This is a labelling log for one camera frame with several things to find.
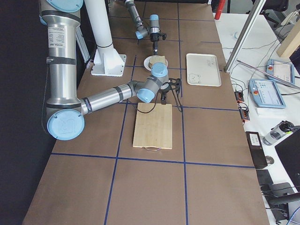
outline wooden block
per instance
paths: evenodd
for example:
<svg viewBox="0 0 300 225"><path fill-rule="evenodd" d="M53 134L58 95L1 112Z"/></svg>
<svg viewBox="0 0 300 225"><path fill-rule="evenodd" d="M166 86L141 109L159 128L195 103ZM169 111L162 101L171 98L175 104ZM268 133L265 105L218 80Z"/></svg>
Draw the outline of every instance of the wooden block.
<svg viewBox="0 0 300 225"><path fill-rule="evenodd" d="M139 103L138 109L148 112L154 103ZM133 147L172 149L172 105L156 104L150 113L137 111Z"/></svg>
<svg viewBox="0 0 300 225"><path fill-rule="evenodd" d="M292 28L277 50L280 57L289 58L300 45L300 21Z"/></svg>

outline wooden cutting board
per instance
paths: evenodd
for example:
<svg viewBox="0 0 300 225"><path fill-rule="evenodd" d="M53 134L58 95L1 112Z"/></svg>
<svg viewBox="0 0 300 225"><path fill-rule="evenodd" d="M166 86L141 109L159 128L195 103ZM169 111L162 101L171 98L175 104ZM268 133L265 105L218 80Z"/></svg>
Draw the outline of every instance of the wooden cutting board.
<svg viewBox="0 0 300 225"><path fill-rule="evenodd" d="M154 103L138 103L138 110L148 112ZM150 113L137 111L133 147L172 149L172 105L156 104Z"/></svg>

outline red object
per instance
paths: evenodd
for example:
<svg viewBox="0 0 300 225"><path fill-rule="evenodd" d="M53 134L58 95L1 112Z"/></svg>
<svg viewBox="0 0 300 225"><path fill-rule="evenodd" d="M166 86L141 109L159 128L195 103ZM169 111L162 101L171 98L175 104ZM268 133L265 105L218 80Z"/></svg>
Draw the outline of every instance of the red object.
<svg viewBox="0 0 300 225"><path fill-rule="evenodd" d="M215 15L215 20L220 19L221 13L223 11L224 5L225 5L226 0L220 0L219 5L217 7L217 12Z"/></svg>

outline white pole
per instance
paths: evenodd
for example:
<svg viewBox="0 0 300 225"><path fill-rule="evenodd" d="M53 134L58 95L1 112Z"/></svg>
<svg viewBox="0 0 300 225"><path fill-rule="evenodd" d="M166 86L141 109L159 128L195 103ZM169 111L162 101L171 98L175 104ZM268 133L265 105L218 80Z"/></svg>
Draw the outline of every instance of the white pole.
<svg viewBox="0 0 300 225"><path fill-rule="evenodd" d="M105 1L85 0L84 2L97 44L92 74L122 76L126 56L119 55L113 47Z"/></svg>

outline label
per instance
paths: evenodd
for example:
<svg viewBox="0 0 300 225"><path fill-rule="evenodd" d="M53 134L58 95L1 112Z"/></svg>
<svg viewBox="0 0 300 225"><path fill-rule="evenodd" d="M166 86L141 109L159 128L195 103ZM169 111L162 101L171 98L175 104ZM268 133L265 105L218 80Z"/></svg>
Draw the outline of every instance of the label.
<svg viewBox="0 0 300 225"><path fill-rule="evenodd" d="M253 146L260 146L258 135L256 135L256 134L249 134L249 136L250 136L251 144Z"/></svg>
<svg viewBox="0 0 300 225"><path fill-rule="evenodd" d="M291 65L274 61L273 76L278 77L281 80L291 82Z"/></svg>
<svg viewBox="0 0 300 225"><path fill-rule="evenodd" d="M48 27L48 47L65 48L66 31L62 27Z"/></svg>

